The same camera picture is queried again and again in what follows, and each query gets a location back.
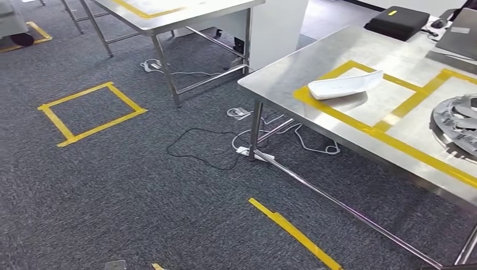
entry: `circular metal part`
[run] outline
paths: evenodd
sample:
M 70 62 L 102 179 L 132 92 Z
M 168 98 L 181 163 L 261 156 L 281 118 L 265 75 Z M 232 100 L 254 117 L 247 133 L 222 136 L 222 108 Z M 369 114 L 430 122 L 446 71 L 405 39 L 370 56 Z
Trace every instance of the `circular metal part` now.
M 433 110 L 432 119 L 455 145 L 477 157 L 477 94 L 441 102 Z

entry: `carpet floor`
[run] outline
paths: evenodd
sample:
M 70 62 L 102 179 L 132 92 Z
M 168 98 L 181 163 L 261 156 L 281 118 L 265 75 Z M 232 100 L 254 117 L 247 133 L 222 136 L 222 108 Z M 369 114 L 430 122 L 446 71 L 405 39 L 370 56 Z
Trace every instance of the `carpet floor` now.
M 79 3 L 69 2 L 80 16 Z M 222 168 L 236 162 L 230 170 L 167 154 L 191 128 L 249 129 L 250 118 L 226 115 L 232 107 L 252 110 L 253 100 L 237 90 L 239 74 L 184 94 L 177 109 L 164 77 L 139 66 L 157 58 L 149 38 L 114 43 L 115 57 L 108 58 L 91 24 L 81 22 L 80 35 L 60 1 L 16 5 L 53 40 L 0 54 L 0 269 L 104 269 L 120 259 L 130 270 L 151 269 L 151 263 L 171 270 L 325 267 L 252 206 L 251 197 L 282 214 L 344 269 L 424 266 L 275 167 L 237 160 L 233 134 L 191 130 L 170 147 L 176 155 L 196 155 Z M 131 33 L 111 16 L 98 23 L 107 38 Z M 234 59 L 195 35 L 165 33 L 160 39 L 173 71 L 221 72 Z M 233 42 L 227 34 L 221 40 Z M 300 46 L 313 41 L 302 36 Z M 203 76 L 175 79 L 187 86 Z M 106 82 L 147 112 L 58 147 L 65 139 L 38 106 Z M 107 89 L 51 109 L 74 134 L 131 112 Z M 265 109 L 265 116 L 272 113 Z M 330 143 L 301 131 L 309 147 Z M 441 263 L 453 262 L 477 221 L 344 147 L 336 156 L 308 152 L 290 132 L 272 137 L 263 151 Z

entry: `stainless steel table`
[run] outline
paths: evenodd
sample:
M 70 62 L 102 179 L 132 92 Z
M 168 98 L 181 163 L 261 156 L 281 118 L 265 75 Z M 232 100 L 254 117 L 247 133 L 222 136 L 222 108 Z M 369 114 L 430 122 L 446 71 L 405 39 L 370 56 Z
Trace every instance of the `stainless steel table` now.
M 243 70 L 244 74 L 249 72 L 249 58 L 250 58 L 250 28 L 251 28 L 251 8 L 257 5 L 265 3 L 265 0 L 92 0 L 98 6 L 109 12 L 120 21 L 129 25 L 136 33 L 127 35 L 124 37 L 115 38 L 112 40 L 106 40 L 98 23 L 96 22 L 95 15 L 91 12 L 86 0 L 80 0 L 83 5 L 88 18 L 94 26 L 101 42 L 105 46 L 110 57 L 113 57 L 113 53 L 109 48 L 109 44 L 123 39 L 130 38 L 139 34 L 152 38 L 155 49 L 159 55 L 159 60 L 163 66 L 163 72 L 171 90 L 174 102 L 177 106 L 180 106 L 179 95 L 199 87 L 205 83 L 211 82 L 218 78 L 221 78 L 232 72 Z M 229 46 L 217 41 L 195 29 L 189 27 L 189 25 L 197 24 L 202 21 L 206 21 L 215 17 L 224 16 L 237 11 L 247 10 L 247 24 L 245 29 L 245 48 L 244 54 L 238 53 Z M 203 80 L 184 89 L 178 90 L 170 70 L 167 65 L 167 58 L 164 55 L 163 48 L 158 34 L 172 31 L 181 27 L 186 27 L 190 31 L 200 35 L 203 38 L 221 46 L 222 48 L 234 53 L 238 57 L 243 59 L 243 64 L 235 66 L 226 72 L 214 76 L 212 78 Z
M 238 84 L 255 98 L 250 159 L 257 154 L 431 266 L 447 269 L 257 149 L 258 142 L 293 121 L 300 122 L 372 160 L 407 173 L 416 183 L 475 212 L 477 161 L 443 145 L 435 138 L 438 134 L 429 129 L 429 120 L 432 109 L 441 101 L 477 93 L 477 79 L 427 58 L 433 44 L 419 35 L 406 43 L 350 26 L 250 74 Z M 314 100 L 307 87 L 317 78 L 374 70 L 385 71 L 385 80 L 365 93 L 322 102 Z M 259 138 L 263 104 L 292 119 Z M 456 265 L 467 262 L 476 242 L 477 227 Z

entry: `white cabinet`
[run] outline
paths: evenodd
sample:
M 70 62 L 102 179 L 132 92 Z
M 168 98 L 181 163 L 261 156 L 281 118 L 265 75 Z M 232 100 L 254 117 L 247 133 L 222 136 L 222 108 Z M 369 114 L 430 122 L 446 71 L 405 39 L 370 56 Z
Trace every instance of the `white cabinet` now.
M 308 0 L 267 0 L 252 8 L 250 67 L 258 70 L 296 51 Z M 246 11 L 206 21 L 192 28 L 222 29 L 234 37 L 245 38 Z M 176 36 L 189 34 L 175 30 Z

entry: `black bag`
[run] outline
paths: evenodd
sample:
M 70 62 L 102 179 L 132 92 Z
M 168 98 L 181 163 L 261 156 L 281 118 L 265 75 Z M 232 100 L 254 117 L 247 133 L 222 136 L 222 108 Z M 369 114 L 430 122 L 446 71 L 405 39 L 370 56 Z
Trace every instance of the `black bag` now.
M 390 7 L 371 19 L 364 28 L 400 41 L 406 41 L 428 23 L 429 16 L 428 13 L 404 7 Z

